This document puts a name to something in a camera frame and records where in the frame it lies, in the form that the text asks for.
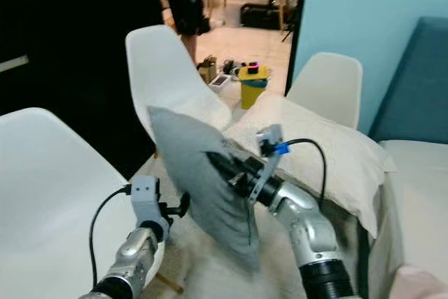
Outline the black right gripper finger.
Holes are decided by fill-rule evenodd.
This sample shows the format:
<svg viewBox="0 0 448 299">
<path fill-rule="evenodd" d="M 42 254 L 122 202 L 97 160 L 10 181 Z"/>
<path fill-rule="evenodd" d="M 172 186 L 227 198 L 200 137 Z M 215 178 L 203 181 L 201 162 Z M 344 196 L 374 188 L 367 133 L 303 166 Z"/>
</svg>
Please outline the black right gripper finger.
<svg viewBox="0 0 448 299">
<path fill-rule="evenodd" d="M 207 151 L 206 158 L 208 158 L 212 167 L 225 181 L 229 181 L 237 176 L 237 166 L 230 156 L 219 152 Z"/>
</svg>

